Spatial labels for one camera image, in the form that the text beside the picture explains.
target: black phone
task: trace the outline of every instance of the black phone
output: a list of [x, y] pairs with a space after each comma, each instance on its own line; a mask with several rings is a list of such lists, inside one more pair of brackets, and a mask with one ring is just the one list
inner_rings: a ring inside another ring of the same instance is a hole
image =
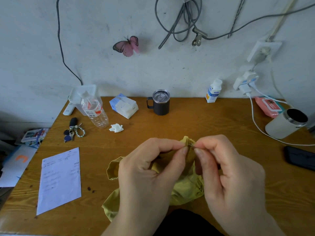
[[292, 165], [315, 171], [315, 153], [285, 146], [284, 157]]

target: empty water bottle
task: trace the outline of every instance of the empty water bottle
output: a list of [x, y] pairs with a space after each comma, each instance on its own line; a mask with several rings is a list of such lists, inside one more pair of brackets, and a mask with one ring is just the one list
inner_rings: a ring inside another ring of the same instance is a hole
[[97, 127], [107, 127], [108, 117], [98, 99], [90, 95], [88, 91], [79, 95], [82, 98], [81, 107], [94, 125]]

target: mug handle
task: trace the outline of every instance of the mug handle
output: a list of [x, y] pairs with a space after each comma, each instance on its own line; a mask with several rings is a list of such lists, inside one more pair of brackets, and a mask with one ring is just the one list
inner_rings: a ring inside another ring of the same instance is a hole
[[152, 98], [152, 97], [148, 97], [148, 98], [147, 98], [147, 107], [148, 107], [149, 109], [153, 109], [153, 106], [150, 106], [150, 105], [148, 104], [148, 100], [153, 100], [153, 98]]

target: plastic bottle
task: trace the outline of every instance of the plastic bottle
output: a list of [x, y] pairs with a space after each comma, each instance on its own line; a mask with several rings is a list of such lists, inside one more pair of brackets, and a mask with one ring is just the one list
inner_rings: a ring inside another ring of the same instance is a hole
[[213, 84], [210, 85], [210, 88], [206, 95], [207, 103], [214, 103], [221, 91], [222, 80], [216, 79]]
[[81, 107], [87, 116], [97, 127], [107, 127], [108, 117], [96, 97], [90, 95], [88, 91], [79, 94], [82, 98]]

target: tissue pack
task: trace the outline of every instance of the tissue pack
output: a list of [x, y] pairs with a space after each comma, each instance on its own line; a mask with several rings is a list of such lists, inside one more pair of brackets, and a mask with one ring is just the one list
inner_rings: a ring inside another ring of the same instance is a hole
[[112, 109], [129, 119], [136, 111], [139, 110], [135, 100], [127, 98], [125, 95], [120, 93], [114, 99], [109, 101]]

